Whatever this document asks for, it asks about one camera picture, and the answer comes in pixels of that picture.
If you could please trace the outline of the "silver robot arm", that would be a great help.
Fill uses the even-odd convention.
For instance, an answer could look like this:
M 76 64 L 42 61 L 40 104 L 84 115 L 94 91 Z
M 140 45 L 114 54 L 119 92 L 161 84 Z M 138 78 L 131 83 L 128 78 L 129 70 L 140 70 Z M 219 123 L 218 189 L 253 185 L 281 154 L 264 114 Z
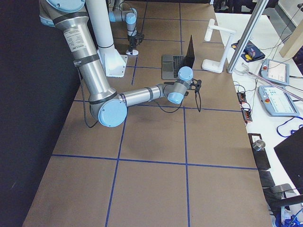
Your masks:
M 194 88 L 193 71 L 182 67 L 174 82 L 117 93 L 108 76 L 122 76 L 125 59 L 116 50 L 104 0 L 41 0 L 40 20 L 63 32 L 73 55 L 81 85 L 89 91 L 90 113 L 96 122 L 116 127 L 127 117 L 127 108 L 158 98 L 181 104 Z
M 124 0 L 115 0 L 112 10 L 108 13 L 110 22 L 125 22 L 127 29 L 127 38 L 129 41 L 128 52 L 131 52 L 137 46 L 137 10 L 130 7 L 123 9 Z

